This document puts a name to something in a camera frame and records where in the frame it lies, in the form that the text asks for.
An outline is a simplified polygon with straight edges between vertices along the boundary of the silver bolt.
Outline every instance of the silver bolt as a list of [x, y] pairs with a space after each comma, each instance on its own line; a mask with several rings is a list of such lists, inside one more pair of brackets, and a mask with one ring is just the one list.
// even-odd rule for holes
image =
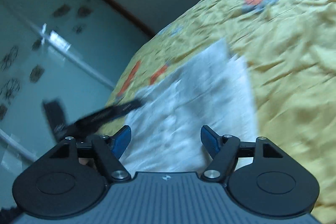
[[112, 172], [111, 176], [114, 179], [125, 179], [128, 176], [128, 173], [124, 170], [117, 170]]
[[206, 170], [203, 174], [208, 179], [216, 179], [221, 175], [217, 170]]

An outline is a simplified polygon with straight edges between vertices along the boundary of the white fabric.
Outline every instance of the white fabric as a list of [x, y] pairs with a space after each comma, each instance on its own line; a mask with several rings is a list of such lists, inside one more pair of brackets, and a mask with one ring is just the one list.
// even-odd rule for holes
[[[210, 126], [254, 142], [256, 122], [243, 58], [228, 59], [220, 40], [197, 54], [157, 85], [139, 90], [143, 107], [125, 120], [132, 140], [120, 161], [134, 175], [146, 172], [202, 172], [211, 158], [200, 131]], [[238, 162], [237, 167], [251, 163]]]

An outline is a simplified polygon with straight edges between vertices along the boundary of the black circular motor housing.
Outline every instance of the black circular motor housing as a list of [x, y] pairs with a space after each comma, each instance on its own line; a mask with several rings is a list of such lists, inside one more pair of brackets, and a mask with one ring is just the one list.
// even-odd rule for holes
[[315, 177], [286, 155], [259, 158], [230, 176], [228, 192], [258, 215], [289, 218], [310, 212], [319, 196]]
[[78, 162], [77, 150], [56, 146], [14, 181], [16, 204], [38, 218], [57, 219], [77, 215], [94, 206], [106, 190], [104, 178]]

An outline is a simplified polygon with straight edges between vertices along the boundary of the bed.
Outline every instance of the bed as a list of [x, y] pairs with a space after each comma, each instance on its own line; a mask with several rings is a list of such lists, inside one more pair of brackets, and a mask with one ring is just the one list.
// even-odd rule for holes
[[[336, 222], [336, 0], [277, 0], [255, 12], [246, 0], [201, 0], [132, 58], [108, 105], [134, 98], [196, 53], [225, 37], [244, 55], [266, 136], [315, 175], [313, 215]], [[112, 135], [118, 119], [101, 128]]]

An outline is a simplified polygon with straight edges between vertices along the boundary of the wrinkled fabric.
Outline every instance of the wrinkled fabric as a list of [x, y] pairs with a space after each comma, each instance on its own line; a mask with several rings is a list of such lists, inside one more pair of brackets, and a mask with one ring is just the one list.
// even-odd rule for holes
[[[201, 0], [185, 12], [134, 55], [108, 104], [138, 60], [142, 64], [122, 102], [148, 86], [167, 62], [157, 81], [225, 37], [230, 51], [247, 60], [258, 135], [317, 178], [320, 196], [312, 214], [322, 223], [335, 223], [336, 0], [279, 0], [259, 14], [242, 14], [244, 1]], [[119, 119], [101, 131], [114, 134], [123, 124]]]
[[[244, 59], [228, 60], [224, 41], [200, 52], [157, 85], [140, 89], [136, 98], [144, 106], [126, 117], [132, 139], [120, 158], [131, 175], [203, 172], [211, 162], [201, 142], [203, 125], [241, 141], [257, 138]], [[239, 159], [236, 168], [252, 160]]]

